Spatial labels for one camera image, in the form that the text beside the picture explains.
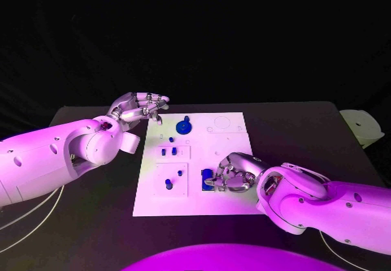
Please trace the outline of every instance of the white cable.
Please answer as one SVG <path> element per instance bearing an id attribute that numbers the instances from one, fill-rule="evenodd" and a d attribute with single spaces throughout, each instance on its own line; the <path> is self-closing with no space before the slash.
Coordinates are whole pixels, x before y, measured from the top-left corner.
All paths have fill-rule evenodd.
<path id="1" fill-rule="evenodd" d="M 40 227 L 40 225 L 43 224 L 43 222 L 46 221 L 49 215 L 51 214 L 53 210 L 54 210 L 54 206 L 57 205 L 57 202 L 59 202 L 59 198 L 60 198 L 60 194 L 62 194 L 62 191 L 63 191 L 63 186 L 60 188 L 60 191 L 59 191 L 59 197 L 57 197 L 57 200 L 54 201 L 54 205 L 53 205 L 53 208 L 51 210 L 49 211 L 49 214 L 47 216 L 43 218 L 41 222 L 38 223 L 38 225 L 34 227 L 34 229 L 28 232 L 28 234 L 15 242 L 12 243 L 7 248 L 4 248 L 0 253 L 2 253 L 7 249 L 10 249 L 14 245 L 17 245 L 30 235 L 31 233 L 37 230 L 37 228 Z"/>
<path id="2" fill-rule="evenodd" d="M 367 269 L 364 269 L 364 268 L 362 268 L 362 267 L 359 267 L 357 265 L 354 265 L 354 264 L 352 264 L 346 259 L 343 259 L 336 253 L 334 253 L 334 251 L 331 250 L 331 248 L 330 248 L 330 246 L 328 246 L 328 244 L 327 244 L 327 242 L 326 242 L 326 240 L 324 240 L 324 238 L 323 238 L 323 235 L 321 235 L 321 231 L 318 231 L 320 232 L 320 237 L 321 237 L 321 240 L 323 240 L 323 242 L 324 242 L 324 244 L 326 244 L 326 246 L 327 246 L 327 248 L 328 248 L 328 250 L 330 250 L 330 252 L 347 263 L 347 264 L 350 264 L 352 266 L 354 266 L 356 268 L 359 268 L 360 270 L 363 270 L 363 271 L 369 271 Z"/>
<path id="3" fill-rule="evenodd" d="M 56 193 L 57 189 L 50 193 L 49 197 L 44 199 L 44 201 L 23 215 L 20 216 L 14 221 L 8 222 L 1 228 L 0 230 L 2 230 L 7 226 L 10 226 L 12 223 L 15 223 L 20 219 L 23 219 L 43 204 L 46 201 L 49 201 L 49 198 L 53 196 L 53 194 Z"/>

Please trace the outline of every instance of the white panel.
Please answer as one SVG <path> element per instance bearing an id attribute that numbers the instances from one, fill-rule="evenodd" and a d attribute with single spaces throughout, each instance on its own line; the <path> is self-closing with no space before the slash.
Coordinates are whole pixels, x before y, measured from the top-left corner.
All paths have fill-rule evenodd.
<path id="1" fill-rule="evenodd" d="M 191 131 L 180 135 L 174 126 L 184 116 L 190 118 Z M 217 190 L 201 191 L 200 188 L 201 169 L 207 168 L 214 172 L 219 161 L 230 152 L 252 154 L 242 113 L 163 114 L 161 118 L 161 126 L 151 120 L 148 122 L 132 215 L 259 214 L 255 208 L 258 200 L 255 187 L 239 194 Z M 173 146 L 183 151 L 175 158 L 171 157 Z M 161 148 L 165 148 L 165 158 L 161 157 Z M 170 193 L 173 191 L 165 189 L 164 184 L 168 178 L 165 176 L 177 175 L 177 167 L 183 164 L 186 165 L 183 174 L 187 178 L 186 196 L 183 192 L 181 195 L 178 193 L 178 190 L 184 189 L 180 185 L 177 192 Z"/>

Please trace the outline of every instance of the dark gray table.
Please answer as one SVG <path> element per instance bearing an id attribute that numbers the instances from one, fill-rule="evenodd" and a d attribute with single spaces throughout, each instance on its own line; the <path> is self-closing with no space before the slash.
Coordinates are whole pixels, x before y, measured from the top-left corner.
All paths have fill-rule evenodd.
<path id="1" fill-rule="evenodd" d="M 93 118 L 106 110 L 108 107 L 63 107 L 51 125 Z M 171 105 L 163 111 L 196 112 L 243 112 L 253 155 L 271 165 L 289 162 L 331 180 L 383 186 L 331 103 Z M 59 205 L 40 229 L 0 254 L 0 269 L 118 270 L 171 248 L 243 243 L 281 248 L 354 270 L 327 250 L 314 229 L 292 235 L 264 215 L 132 217 L 145 131 L 144 121 L 131 130 L 141 137 L 134 155 L 119 152 L 108 165 L 64 186 Z M 2 219 L 17 217 L 41 199 L 5 207 Z M 1 248 L 37 225 L 53 201 L 0 232 Z M 326 240 L 359 266 L 370 270 L 389 267 L 389 256 L 340 244 L 328 237 Z M 239 254 L 229 259 L 220 255 L 220 260 L 240 260 Z"/>

